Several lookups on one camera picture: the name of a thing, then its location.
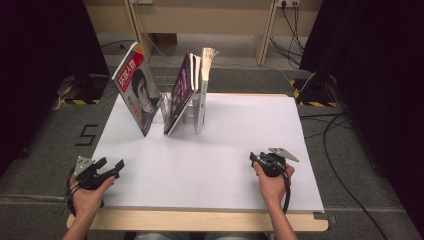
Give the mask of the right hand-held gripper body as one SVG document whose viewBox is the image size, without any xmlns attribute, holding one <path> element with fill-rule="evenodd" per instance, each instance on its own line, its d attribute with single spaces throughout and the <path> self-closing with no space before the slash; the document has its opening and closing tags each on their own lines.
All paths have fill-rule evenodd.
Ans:
<svg viewBox="0 0 424 240">
<path fill-rule="evenodd" d="M 277 177 L 284 173 L 287 160 L 299 161 L 284 148 L 269 148 L 268 153 L 261 152 L 258 157 L 258 162 L 268 177 Z"/>
</svg>

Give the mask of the yellow-black striped stand base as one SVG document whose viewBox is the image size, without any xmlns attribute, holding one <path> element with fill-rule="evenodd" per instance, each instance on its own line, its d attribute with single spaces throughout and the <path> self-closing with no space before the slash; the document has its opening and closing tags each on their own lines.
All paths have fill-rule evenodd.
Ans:
<svg viewBox="0 0 424 240">
<path fill-rule="evenodd" d="M 311 84 L 306 79 L 290 80 L 293 88 L 295 102 L 301 106 L 313 107 L 336 107 L 335 97 L 325 86 L 321 90 L 311 88 Z"/>
<path fill-rule="evenodd" d="M 99 104 L 109 83 L 110 77 L 102 74 L 90 74 L 87 82 L 79 81 L 74 76 L 68 76 L 57 90 L 57 99 L 53 108 L 59 109 L 63 104 Z"/>
</svg>

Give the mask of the dark brown magazine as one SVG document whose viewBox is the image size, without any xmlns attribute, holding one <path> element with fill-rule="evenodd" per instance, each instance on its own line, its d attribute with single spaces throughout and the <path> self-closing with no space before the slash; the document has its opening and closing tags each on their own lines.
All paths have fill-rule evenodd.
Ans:
<svg viewBox="0 0 424 240">
<path fill-rule="evenodd" d="M 141 133 L 149 133 L 159 109 L 160 93 L 141 43 L 134 42 L 115 70 L 112 80 Z"/>
</svg>

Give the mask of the black curtain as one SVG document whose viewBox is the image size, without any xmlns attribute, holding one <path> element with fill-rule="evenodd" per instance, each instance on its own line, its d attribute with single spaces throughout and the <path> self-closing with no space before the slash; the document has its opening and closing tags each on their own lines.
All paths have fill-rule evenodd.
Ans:
<svg viewBox="0 0 424 240">
<path fill-rule="evenodd" d="M 62 81 L 109 73 L 84 0 L 0 0 L 0 176 L 31 142 Z"/>
<path fill-rule="evenodd" d="M 323 0 L 301 67 L 336 88 L 424 237 L 424 0 Z"/>
</svg>

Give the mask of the purple magazine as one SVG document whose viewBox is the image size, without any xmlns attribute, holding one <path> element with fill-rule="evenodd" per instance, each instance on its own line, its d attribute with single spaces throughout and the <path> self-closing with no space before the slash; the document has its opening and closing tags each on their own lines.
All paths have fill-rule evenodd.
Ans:
<svg viewBox="0 0 424 240">
<path fill-rule="evenodd" d="M 170 135 L 185 113 L 192 97 L 199 88 L 201 57 L 187 53 L 170 92 L 169 106 L 165 119 L 164 134 Z"/>
</svg>

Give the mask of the beige wooden desk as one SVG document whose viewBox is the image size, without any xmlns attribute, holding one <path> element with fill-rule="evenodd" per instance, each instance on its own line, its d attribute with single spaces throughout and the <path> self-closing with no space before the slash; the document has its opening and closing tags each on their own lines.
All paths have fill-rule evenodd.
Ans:
<svg viewBox="0 0 424 240">
<path fill-rule="evenodd" d="M 249 35 L 256 62 L 266 59 L 271 36 L 310 35 L 323 0 L 300 0 L 295 8 L 280 10 L 278 0 L 154 0 L 136 5 L 132 0 L 83 0 L 95 32 L 131 33 L 150 56 L 154 33 Z"/>
</svg>

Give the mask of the person's left hand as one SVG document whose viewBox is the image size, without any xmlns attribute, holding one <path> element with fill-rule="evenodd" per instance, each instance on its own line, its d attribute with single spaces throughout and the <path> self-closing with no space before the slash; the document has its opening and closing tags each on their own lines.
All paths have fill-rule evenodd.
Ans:
<svg viewBox="0 0 424 240">
<path fill-rule="evenodd" d="M 115 177 L 107 178 L 100 187 L 95 190 L 79 188 L 75 176 L 72 176 L 69 184 L 76 219 L 94 218 L 101 206 L 104 193 L 114 184 Z"/>
</svg>

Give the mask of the clear acrylic book rack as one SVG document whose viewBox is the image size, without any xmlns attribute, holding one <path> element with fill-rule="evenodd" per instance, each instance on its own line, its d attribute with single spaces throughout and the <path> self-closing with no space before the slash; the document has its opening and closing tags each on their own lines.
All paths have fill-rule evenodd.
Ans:
<svg viewBox="0 0 424 240">
<path fill-rule="evenodd" d="M 171 90 L 174 86 L 175 76 L 155 76 L 154 81 L 156 83 L 157 89 L 160 93 L 160 102 L 159 110 L 156 113 L 153 122 L 154 123 L 164 123 L 166 119 L 166 114 L 169 111 L 171 104 Z M 197 102 L 198 102 L 199 92 L 193 94 L 192 99 L 187 104 L 187 108 L 184 111 L 180 123 L 192 124 L 197 116 Z"/>
</svg>

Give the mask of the person's right hand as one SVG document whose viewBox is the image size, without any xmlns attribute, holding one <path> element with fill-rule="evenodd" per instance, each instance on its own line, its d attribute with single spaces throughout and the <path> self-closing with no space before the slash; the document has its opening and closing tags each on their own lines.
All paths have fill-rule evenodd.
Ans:
<svg viewBox="0 0 424 240">
<path fill-rule="evenodd" d="M 268 177 L 257 162 L 253 163 L 253 168 L 258 176 L 260 193 L 266 206 L 268 208 L 280 207 L 286 193 L 284 175 Z"/>
</svg>

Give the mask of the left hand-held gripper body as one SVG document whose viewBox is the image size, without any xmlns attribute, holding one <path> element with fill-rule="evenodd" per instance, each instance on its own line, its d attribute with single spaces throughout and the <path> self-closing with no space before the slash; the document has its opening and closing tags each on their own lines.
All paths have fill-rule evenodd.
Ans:
<svg viewBox="0 0 424 240">
<path fill-rule="evenodd" d="M 95 162 L 91 158 L 78 157 L 73 175 L 76 177 L 80 187 L 87 190 L 96 190 L 106 180 L 101 177 L 102 174 L 94 170 Z"/>
</svg>

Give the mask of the person's legs in jeans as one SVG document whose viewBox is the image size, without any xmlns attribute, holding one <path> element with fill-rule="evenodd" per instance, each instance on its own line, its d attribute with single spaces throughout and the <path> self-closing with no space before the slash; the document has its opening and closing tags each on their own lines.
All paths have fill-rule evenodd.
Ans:
<svg viewBox="0 0 424 240">
<path fill-rule="evenodd" d="M 137 232 L 134 240 L 194 240 L 189 232 Z M 258 233 L 207 232 L 201 240 L 260 240 Z"/>
</svg>

